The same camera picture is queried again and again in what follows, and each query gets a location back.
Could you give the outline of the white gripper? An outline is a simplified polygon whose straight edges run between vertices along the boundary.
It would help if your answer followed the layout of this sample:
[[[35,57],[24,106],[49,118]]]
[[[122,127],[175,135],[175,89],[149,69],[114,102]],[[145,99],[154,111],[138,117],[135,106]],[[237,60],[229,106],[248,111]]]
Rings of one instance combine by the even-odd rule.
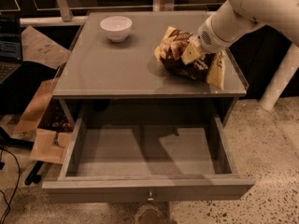
[[[203,50],[207,53],[216,53],[230,47],[233,43],[230,20],[226,15],[211,15],[199,27],[197,34],[201,44],[195,40],[189,43],[181,55],[181,60],[185,65],[201,58],[204,55]]]

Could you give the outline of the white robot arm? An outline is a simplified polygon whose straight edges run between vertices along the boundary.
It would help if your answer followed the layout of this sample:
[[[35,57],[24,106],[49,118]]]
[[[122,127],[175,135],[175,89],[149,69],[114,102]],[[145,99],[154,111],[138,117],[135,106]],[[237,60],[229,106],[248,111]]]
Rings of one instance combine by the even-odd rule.
[[[226,0],[197,34],[200,50],[216,53],[265,25],[292,42],[260,100],[261,107],[270,110],[299,68],[299,0]]]

